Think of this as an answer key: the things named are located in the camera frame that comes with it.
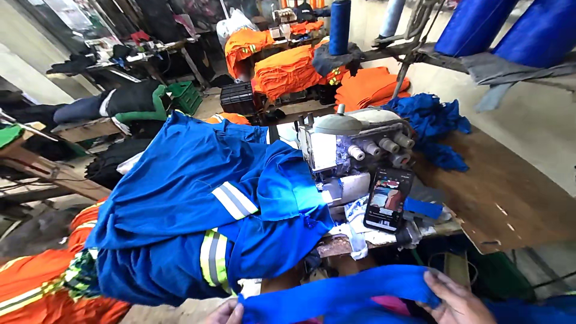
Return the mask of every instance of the pink fabric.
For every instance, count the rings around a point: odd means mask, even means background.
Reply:
[[[400,300],[398,297],[393,296],[376,296],[372,297],[372,300],[382,305],[383,307],[397,313],[400,315],[410,316],[410,312],[408,311],[408,307],[404,304],[403,301]]]

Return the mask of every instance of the yellow reflective stripe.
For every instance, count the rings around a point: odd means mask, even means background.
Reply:
[[[38,300],[42,299],[44,295],[58,290],[61,286],[62,282],[60,280],[53,284],[45,282],[38,288],[34,288],[23,293],[22,295],[6,300],[0,303],[0,316],[18,310],[26,305],[32,304],[33,302],[37,302]]]
[[[250,214],[254,214],[258,211],[258,207],[256,207],[256,205],[254,205],[254,203],[251,202],[250,199],[248,199],[248,197],[246,197],[243,193],[241,193],[240,190],[238,190],[236,187],[232,186],[228,181],[226,181],[222,185],[228,188],[228,190],[230,190],[230,192],[233,193],[234,196],[236,196],[236,198],[240,201],[240,203],[242,203],[242,206],[244,206],[244,208],[246,208],[246,210]]]
[[[11,265],[13,265],[14,263],[18,262],[19,260],[22,260],[24,258],[30,258],[30,256],[26,256],[26,257],[19,257],[16,259],[12,259],[10,261],[8,261],[7,263],[5,263],[2,267],[0,267],[0,272],[8,269],[9,267],[11,267]]]
[[[224,206],[224,208],[226,208],[228,213],[230,213],[230,215],[232,217],[234,217],[234,219],[241,220],[242,218],[247,216],[247,215],[242,214],[240,209],[238,209],[238,207],[236,207],[236,205],[232,202],[232,200],[230,198],[228,198],[228,196],[224,193],[224,191],[222,191],[222,189],[220,189],[220,187],[214,189],[212,191],[212,194],[214,196],[216,196],[216,198],[220,201],[222,206]]]
[[[212,282],[210,279],[210,267],[208,265],[208,260],[210,257],[210,246],[212,244],[212,238],[214,237],[214,232],[211,230],[206,231],[204,234],[204,240],[200,246],[200,269],[202,270],[202,277],[208,282],[208,285],[216,287],[216,283]]]
[[[226,242],[228,238],[221,235],[216,242],[216,255],[214,256],[214,264],[216,267],[216,274],[218,277],[218,285],[226,283],[228,285],[228,275],[226,274]]]
[[[96,204],[94,204],[94,205],[92,205],[92,206],[90,206],[90,207],[86,207],[86,208],[82,209],[78,214],[81,214],[81,213],[83,213],[84,211],[86,211],[86,210],[88,210],[88,209],[90,209],[90,208],[98,207],[98,206],[102,205],[102,204],[105,203],[105,202],[106,202],[106,200],[105,200],[105,201],[98,202],[98,203],[96,203]]]
[[[78,225],[78,227],[76,229],[85,228],[85,227],[93,228],[96,226],[96,222],[97,222],[96,220],[87,221],[85,223]]]

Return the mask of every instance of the blue thread spool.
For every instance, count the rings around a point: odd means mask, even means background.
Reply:
[[[450,56],[485,52],[518,0],[462,0],[434,50]]]
[[[492,51],[508,61],[558,65],[576,46],[576,1],[535,0]]]
[[[352,1],[350,0],[341,0],[332,3],[330,14],[330,42],[328,43],[328,50],[331,55],[348,54],[351,8]]]

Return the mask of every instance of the blue fabric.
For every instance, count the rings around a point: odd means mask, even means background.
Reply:
[[[78,99],[71,104],[58,108],[54,112],[54,122],[64,124],[102,118],[100,115],[100,104],[103,100],[102,96]]]
[[[468,170],[460,154],[447,145],[436,143],[453,130],[466,134],[471,132],[470,121],[460,116],[458,100],[441,104],[440,98],[420,93],[408,98],[394,98],[383,108],[410,119],[410,125],[418,135],[414,149],[424,153],[434,165],[462,172]]]
[[[229,241],[230,286],[293,267],[332,226],[299,150],[266,144],[266,127],[208,124],[174,112],[100,206],[86,247],[100,249],[103,295],[145,305],[224,297],[200,268],[204,232]],[[211,193],[229,182],[259,211],[234,219]]]
[[[440,214],[442,214],[442,205],[406,197],[404,200],[404,210],[424,214],[437,220]]]
[[[440,299],[424,282],[426,270],[423,266],[381,266],[246,299],[240,295],[238,301],[244,305],[242,323],[288,324],[320,315],[324,315],[325,324],[425,323],[386,310],[370,298],[397,296],[436,308]]]

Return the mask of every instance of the plastic crate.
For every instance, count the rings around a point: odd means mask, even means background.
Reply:
[[[192,81],[170,84],[166,90],[172,92],[172,100],[186,114],[193,115],[202,103],[202,96],[192,85]]]
[[[256,115],[258,110],[254,99],[250,82],[225,85],[220,92],[220,105],[224,112],[244,116]]]

